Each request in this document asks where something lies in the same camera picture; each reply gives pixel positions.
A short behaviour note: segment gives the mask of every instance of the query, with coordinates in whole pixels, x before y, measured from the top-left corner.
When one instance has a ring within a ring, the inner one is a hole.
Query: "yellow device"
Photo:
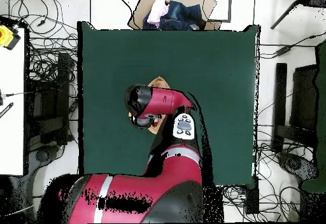
[[[5,25],[0,25],[0,46],[12,50],[19,40],[20,36],[15,28],[9,29]]]

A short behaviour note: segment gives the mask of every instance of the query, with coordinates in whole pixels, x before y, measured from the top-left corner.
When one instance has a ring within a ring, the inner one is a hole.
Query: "cloth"
[[[149,24],[147,22],[147,19],[148,19],[149,15],[150,15],[150,12],[147,13],[147,15],[145,16],[145,18],[143,20],[143,30],[158,30],[158,27],[156,25]]]
[[[160,25],[161,16],[167,14],[168,11],[169,5],[166,5],[166,0],[155,0],[147,22],[158,27]]]
[[[199,30],[203,25],[199,4],[186,7],[182,3],[170,1],[168,13],[160,18],[162,30]]]

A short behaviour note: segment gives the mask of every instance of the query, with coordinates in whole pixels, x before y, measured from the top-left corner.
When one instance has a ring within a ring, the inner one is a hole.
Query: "button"
[[[181,121],[177,126],[180,130],[191,130],[191,125],[188,122]]]

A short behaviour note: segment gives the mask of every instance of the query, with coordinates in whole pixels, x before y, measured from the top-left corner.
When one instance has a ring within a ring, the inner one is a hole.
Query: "cardboard box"
[[[200,4],[201,5],[201,14],[202,19],[207,21],[211,12],[213,11],[216,1],[215,0],[172,0],[184,4],[186,7]],[[131,17],[129,20],[128,26],[133,29],[138,29],[140,27],[143,29],[143,20],[147,13],[152,9],[153,3],[155,0],[139,0],[138,5],[134,11],[134,18]],[[204,30],[219,30],[220,22],[207,22]]]

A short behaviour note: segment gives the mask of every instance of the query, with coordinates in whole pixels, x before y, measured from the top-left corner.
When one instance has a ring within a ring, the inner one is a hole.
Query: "white stripe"
[[[196,152],[194,152],[193,150],[191,150],[191,149],[188,149],[188,148],[171,148],[171,149],[163,152],[163,154],[165,154],[166,152],[167,152],[166,158],[175,156],[176,154],[181,154],[181,156],[191,158],[192,160],[194,160],[195,162],[197,162],[199,164],[199,159],[200,159],[199,155]]]
[[[147,165],[150,163],[150,160],[153,158],[153,155],[150,155],[150,158],[147,161]]]
[[[99,198],[105,198],[105,196],[107,196],[112,179],[113,176],[107,176],[106,179],[104,180],[104,183],[102,184],[101,191],[99,192],[99,196],[97,199],[95,215],[94,215],[94,223],[102,222],[103,209],[99,209]]]

